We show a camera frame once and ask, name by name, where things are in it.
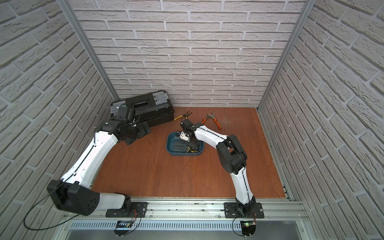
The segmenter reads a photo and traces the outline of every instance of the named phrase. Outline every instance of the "black toolbox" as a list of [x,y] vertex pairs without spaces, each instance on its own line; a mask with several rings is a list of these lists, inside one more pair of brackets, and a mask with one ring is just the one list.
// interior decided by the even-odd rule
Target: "black toolbox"
[[111,117],[118,112],[118,107],[127,106],[136,110],[135,119],[147,122],[149,127],[156,126],[174,119],[172,103],[165,91],[157,91],[111,103]]

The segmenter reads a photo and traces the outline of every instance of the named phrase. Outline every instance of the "wooden floor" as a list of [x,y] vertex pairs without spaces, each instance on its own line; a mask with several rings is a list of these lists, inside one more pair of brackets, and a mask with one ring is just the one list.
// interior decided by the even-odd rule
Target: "wooden floor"
[[[193,111],[189,116],[193,123],[213,112],[223,129],[220,131],[212,119],[205,125],[238,137],[248,155],[248,181],[256,198],[285,197],[255,108],[175,107],[175,116],[188,110]],[[135,197],[235,197],[231,176],[222,168],[216,149],[205,144],[200,156],[171,156],[166,151],[167,136],[181,131],[180,121],[151,127],[151,131],[130,146],[124,142],[114,146],[92,190]]]

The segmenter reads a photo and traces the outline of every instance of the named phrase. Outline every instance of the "yellow-handled pliers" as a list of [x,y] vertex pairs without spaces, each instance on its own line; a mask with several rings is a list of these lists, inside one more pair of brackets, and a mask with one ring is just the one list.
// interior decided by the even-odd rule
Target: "yellow-handled pliers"
[[174,120],[176,121],[176,120],[178,120],[179,118],[182,118],[183,116],[185,116],[185,119],[187,119],[188,118],[188,116],[189,115],[191,115],[193,112],[190,112],[189,113],[189,111],[187,112],[187,113],[185,113],[185,114],[183,114],[183,115],[180,115],[180,116],[178,116],[177,118],[175,118]]

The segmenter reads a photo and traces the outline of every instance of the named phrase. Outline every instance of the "black cable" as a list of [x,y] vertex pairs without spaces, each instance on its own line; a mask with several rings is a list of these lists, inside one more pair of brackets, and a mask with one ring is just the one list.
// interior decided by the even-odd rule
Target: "black cable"
[[187,119],[187,116],[186,116],[185,114],[183,114],[183,115],[181,115],[181,118],[180,118],[180,122],[183,122],[183,117],[185,117],[185,119],[184,119],[184,120],[186,120],[186,119]]
[[251,214],[251,200],[249,199],[249,191],[248,191],[248,188],[247,188],[247,182],[245,181],[245,177],[244,177],[244,170],[242,171],[242,174],[243,174],[243,180],[244,180],[244,184],[245,184],[245,189],[247,190],[247,196],[248,196],[248,208],[249,208],[249,212],[245,215],[245,216],[248,216],[249,214]]
[[219,138],[221,138],[221,139],[224,139],[224,140],[225,140],[225,138],[222,138],[222,137],[220,137],[220,136],[218,136],[218,135],[214,134],[213,132],[211,132],[211,131],[208,131],[208,129],[204,129],[204,128],[201,128],[201,127],[198,127],[198,128],[200,128],[201,130],[204,130],[204,131],[206,131],[206,132],[210,132],[210,133],[212,133],[213,135],[215,135],[215,136],[217,136],[217,137],[219,137]]
[[139,211],[139,210],[137,210],[137,209],[135,209],[138,213],[140,213],[140,221],[139,221],[139,224],[132,230],[132,231],[130,231],[130,232],[127,232],[126,234],[123,234],[123,235],[121,235],[121,236],[125,236],[125,235],[127,235],[127,234],[130,234],[131,232],[133,232],[138,226],[140,226],[140,223],[141,223],[141,212]]
[[93,144],[96,144],[96,128],[93,130]]
[[133,125],[135,125],[136,123],[138,123],[140,121],[140,112],[137,111],[137,113],[139,114],[139,117],[137,118],[136,121],[134,121],[133,123],[129,124],[130,126],[133,126]]
[[122,217],[127,217],[127,216],[129,216],[129,215],[132,213],[132,211],[133,211],[133,209],[132,209],[128,214],[126,214],[126,215],[124,215],[124,216],[122,216]]
[[77,170],[79,170],[80,166],[83,164],[83,162],[85,161],[85,159],[87,158],[87,156],[91,153],[92,149],[96,147],[96,145],[94,145],[93,147],[91,147],[91,149],[89,150],[89,152],[87,153],[87,155],[85,156],[85,158],[81,161],[81,163],[78,165],[78,167],[76,168],[76,170],[74,172],[77,172]]
[[55,225],[55,226],[51,226],[51,227],[46,227],[46,228],[30,228],[30,227],[28,227],[27,225],[26,225],[26,223],[25,223],[25,221],[26,221],[26,217],[28,216],[28,214],[32,211],[32,209],[34,209],[34,207],[35,206],[37,206],[41,201],[43,201],[44,199],[46,199],[47,197],[49,197],[54,191],[56,191],[59,187],[61,187],[68,179],[70,179],[72,177],[72,175],[70,175],[70,177],[69,178],[67,178],[65,181],[63,181],[55,190],[53,190],[52,192],[50,192],[50,193],[48,193],[48,195],[47,196],[45,196],[45,197],[43,197],[40,201],[38,201],[33,207],[31,207],[30,208],[30,210],[26,213],[26,215],[25,215],[25,217],[24,217],[24,221],[23,221],[23,224],[24,224],[24,227],[25,228],[27,228],[27,229],[29,229],[29,230],[32,230],[32,231],[41,231],[41,230],[47,230],[47,229],[51,229],[51,228],[54,228],[54,227],[57,227],[57,226],[60,226],[60,225],[62,225],[62,224],[64,224],[64,223],[66,223],[66,222],[68,222],[69,220],[71,220],[71,219],[73,219],[73,218],[75,218],[75,217],[77,217],[78,215],[80,215],[80,214],[78,214],[78,215],[76,215],[76,216],[74,216],[74,217],[72,217],[72,218],[70,218],[70,219],[68,219],[67,221],[65,221],[65,222],[62,222],[62,223],[60,223],[60,224],[57,224],[57,225]]
[[238,217],[240,217],[240,216],[235,217],[235,218],[233,219],[233,221],[232,221],[232,231],[233,231],[236,235],[238,235],[238,236],[240,236],[240,237],[244,237],[245,235],[240,235],[240,234],[238,234],[237,232],[235,232],[235,230],[234,230],[234,228],[233,228],[233,223],[235,222],[235,220],[236,220]]

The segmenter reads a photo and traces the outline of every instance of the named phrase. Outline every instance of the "white brick wall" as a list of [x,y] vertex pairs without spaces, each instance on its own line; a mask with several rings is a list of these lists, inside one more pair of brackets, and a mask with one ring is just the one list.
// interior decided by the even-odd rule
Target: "white brick wall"
[[175,106],[257,107],[304,1],[71,4],[120,98],[165,89]]
[[384,0],[318,0],[260,110],[318,239],[384,237]]
[[[0,239],[50,239],[27,231],[26,212],[80,156],[112,97],[56,1],[0,4]],[[51,199],[27,218],[58,223]]]

